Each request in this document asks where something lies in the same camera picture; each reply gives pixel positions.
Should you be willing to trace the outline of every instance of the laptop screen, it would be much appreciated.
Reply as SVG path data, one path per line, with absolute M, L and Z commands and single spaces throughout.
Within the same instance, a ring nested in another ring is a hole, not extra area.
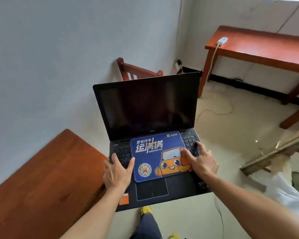
M 94 85 L 110 140 L 194 127 L 199 73 Z

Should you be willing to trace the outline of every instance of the tiled floor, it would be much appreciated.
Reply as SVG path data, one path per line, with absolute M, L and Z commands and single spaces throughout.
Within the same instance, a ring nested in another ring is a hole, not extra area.
M 299 130 L 299 123 L 287 131 L 278 126 L 297 109 L 297 105 L 284 106 L 278 100 L 210 81 L 198 99 L 195 129 L 218 161 L 221 178 L 261 192 L 264 188 L 243 176 L 239 166 L 261 149 Z M 297 153 L 292 158 L 292 169 L 299 171 Z M 218 203 L 225 238 L 249 238 L 229 210 Z M 163 238 L 172 232 L 187 239 L 222 237 L 213 193 L 156 204 L 152 208 Z M 139 216 L 138 209 L 116 213 L 108 238 L 129 238 Z

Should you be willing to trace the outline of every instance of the black baseboard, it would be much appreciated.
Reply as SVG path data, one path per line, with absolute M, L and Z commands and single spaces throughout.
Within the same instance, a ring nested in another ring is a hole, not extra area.
M 196 70 L 196 69 L 183 67 L 183 72 L 184 73 L 191 73 L 191 72 L 201 72 L 201 71 Z M 219 82 L 219 83 L 223 83 L 223 84 L 226 84 L 226 85 L 230 85 L 230 86 L 233 86 L 233 87 L 236 87 L 236 88 L 248 90 L 248 91 L 251 91 L 251 92 L 254 92 L 254 93 L 257 93 L 257 94 L 261 94 L 261 95 L 264 95 L 264 96 L 268 96 L 268 97 L 271 97 L 271 98 L 275 98 L 275 99 L 278 99 L 278 100 L 283 100 L 284 98 L 287 97 L 287 95 L 282 93 L 282 92 L 269 90 L 269 89 L 266 89 L 266 88 L 246 84 L 246 83 L 243 83 L 243 82 L 239 82 L 237 80 L 232 80 L 232 79 L 228 79 L 228 78 L 225 78 L 225 77 L 222 77 L 222 76 L 216 76 L 216 75 L 213 75 L 213 74 L 210 75 L 209 80 L 216 81 L 216 82 Z M 299 105 L 299 97 L 296 97 L 290 103 Z

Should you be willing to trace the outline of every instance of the white plastic bag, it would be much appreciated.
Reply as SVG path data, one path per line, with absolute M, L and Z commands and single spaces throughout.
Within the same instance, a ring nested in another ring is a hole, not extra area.
M 274 175 L 267 182 L 264 195 L 299 215 L 299 192 L 285 181 L 282 173 Z

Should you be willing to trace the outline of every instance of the cartoon eye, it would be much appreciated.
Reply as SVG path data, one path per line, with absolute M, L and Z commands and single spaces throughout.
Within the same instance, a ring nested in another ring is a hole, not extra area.
M 164 169 L 166 169 L 166 168 L 167 168 L 167 163 L 163 162 L 163 163 L 162 163 L 162 167 L 163 167 Z
M 178 166 L 178 165 L 180 165 L 180 161 L 179 161 L 178 159 L 175 159 L 175 160 L 174 160 L 174 164 L 175 164 L 176 166 Z

